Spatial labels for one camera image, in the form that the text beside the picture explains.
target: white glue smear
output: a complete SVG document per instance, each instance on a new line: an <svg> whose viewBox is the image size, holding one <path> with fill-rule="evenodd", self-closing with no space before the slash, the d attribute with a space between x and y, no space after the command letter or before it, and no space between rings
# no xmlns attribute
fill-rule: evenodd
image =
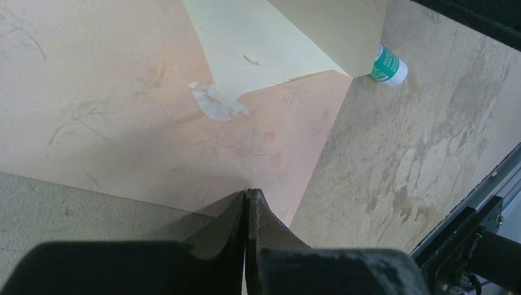
<svg viewBox="0 0 521 295"><path fill-rule="evenodd" d="M226 122L233 120L239 113L249 115L245 105L227 98L215 88L215 84L199 86L198 82L192 82L188 87L201 110L212 120Z"/></svg>

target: plywood surface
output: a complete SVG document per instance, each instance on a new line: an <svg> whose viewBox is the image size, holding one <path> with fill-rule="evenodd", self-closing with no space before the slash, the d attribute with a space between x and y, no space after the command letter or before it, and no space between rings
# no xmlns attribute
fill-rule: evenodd
<svg viewBox="0 0 521 295"><path fill-rule="evenodd" d="M382 44L394 89L356 79L292 224L313 246L410 251L521 141L521 55L408 0Z"/></svg>

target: glue tube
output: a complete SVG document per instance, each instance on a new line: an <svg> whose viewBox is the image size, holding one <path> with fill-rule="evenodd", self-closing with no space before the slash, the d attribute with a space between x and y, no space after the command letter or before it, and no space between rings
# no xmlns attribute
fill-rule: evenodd
<svg viewBox="0 0 521 295"><path fill-rule="evenodd" d="M407 65L380 44L373 71L369 76L388 87L400 85L407 77Z"/></svg>

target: gray surface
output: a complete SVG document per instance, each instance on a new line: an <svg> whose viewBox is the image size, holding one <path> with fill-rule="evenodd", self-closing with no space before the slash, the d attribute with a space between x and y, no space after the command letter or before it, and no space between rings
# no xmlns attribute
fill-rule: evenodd
<svg viewBox="0 0 521 295"><path fill-rule="evenodd" d="M393 89L353 81L291 229L311 246L411 250L521 141L518 52L408 0L382 43ZM49 240L182 239L211 218L0 173L0 284Z"/></svg>
<svg viewBox="0 0 521 295"><path fill-rule="evenodd" d="M20 258L56 240L182 240L213 218L0 173L0 286Z"/></svg>

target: beige paper sheet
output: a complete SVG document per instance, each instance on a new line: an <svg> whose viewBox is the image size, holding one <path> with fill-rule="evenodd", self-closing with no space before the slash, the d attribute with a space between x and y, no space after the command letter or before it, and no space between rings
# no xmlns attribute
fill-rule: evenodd
<svg viewBox="0 0 521 295"><path fill-rule="evenodd" d="M371 73L387 0L269 0L349 76Z"/></svg>
<svg viewBox="0 0 521 295"><path fill-rule="evenodd" d="M291 222L351 78L329 71L238 101L216 122L181 0L0 3L0 170L217 215L263 189Z"/></svg>

